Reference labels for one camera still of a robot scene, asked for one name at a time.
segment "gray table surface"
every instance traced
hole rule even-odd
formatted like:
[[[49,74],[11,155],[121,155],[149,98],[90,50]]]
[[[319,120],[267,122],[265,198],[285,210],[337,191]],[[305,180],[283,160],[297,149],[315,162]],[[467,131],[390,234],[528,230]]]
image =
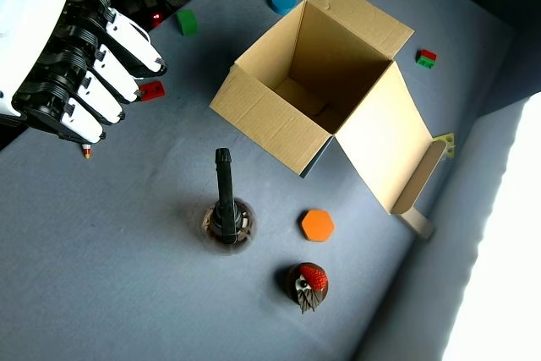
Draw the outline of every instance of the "gray table surface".
[[[469,0],[369,1],[417,31],[397,61],[432,134],[456,130],[493,80],[509,27]],[[234,59],[279,19],[265,0],[188,7],[196,36],[182,37],[174,18],[151,33],[169,62],[167,97],[128,106],[91,160],[35,130],[0,152],[2,361],[347,359],[410,247],[336,142],[301,179],[208,108]],[[438,54],[434,69],[415,64],[419,48]],[[217,196],[221,146],[259,222],[230,257],[196,233]],[[334,218],[326,243],[296,225],[312,207]],[[305,315],[275,279],[300,261],[331,282]]]

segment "green cube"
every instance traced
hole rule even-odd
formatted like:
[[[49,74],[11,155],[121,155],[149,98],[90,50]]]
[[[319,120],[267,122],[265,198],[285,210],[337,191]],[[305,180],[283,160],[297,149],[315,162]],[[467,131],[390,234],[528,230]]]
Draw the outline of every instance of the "green cube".
[[[434,65],[436,64],[436,61],[434,61],[434,60],[432,60],[430,58],[426,58],[424,55],[421,55],[418,58],[417,63],[419,65],[421,65],[422,67],[432,69],[432,67],[434,67]]]
[[[197,21],[194,12],[189,9],[179,10],[176,16],[178,28],[183,36],[191,36],[197,33]]]

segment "orange hexagon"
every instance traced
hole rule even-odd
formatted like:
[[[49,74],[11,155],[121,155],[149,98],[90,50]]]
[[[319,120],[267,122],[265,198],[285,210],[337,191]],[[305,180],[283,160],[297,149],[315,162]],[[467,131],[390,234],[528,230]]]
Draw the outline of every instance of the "orange hexagon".
[[[326,211],[312,209],[301,221],[304,236],[310,241],[325,241],[335,229],[331,216]]]

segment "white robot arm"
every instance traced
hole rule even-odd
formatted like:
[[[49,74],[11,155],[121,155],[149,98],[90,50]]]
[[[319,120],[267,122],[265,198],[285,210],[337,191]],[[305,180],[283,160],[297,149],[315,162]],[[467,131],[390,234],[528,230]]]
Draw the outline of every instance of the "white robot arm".
[[[93,144],[139,99],[134,79],[166,70],[109,0],[0,0],[0,123]]]

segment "red block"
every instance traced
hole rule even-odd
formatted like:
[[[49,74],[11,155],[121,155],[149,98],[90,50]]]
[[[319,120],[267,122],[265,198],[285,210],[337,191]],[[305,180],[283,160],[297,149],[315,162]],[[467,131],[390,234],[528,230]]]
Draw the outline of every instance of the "red block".
[[[436,54],[434,54],[433,52],[430,52],[429,50],[422,50],[421,56],[431,59],[432,61],[435,61],[436,58],[438,57]]]
[[[149,101],[151,99],[156,99],[157,97],[162,97],[166,94],[166,90],[159,80],[141,85],[139,90],[143,92],[141,101]]]

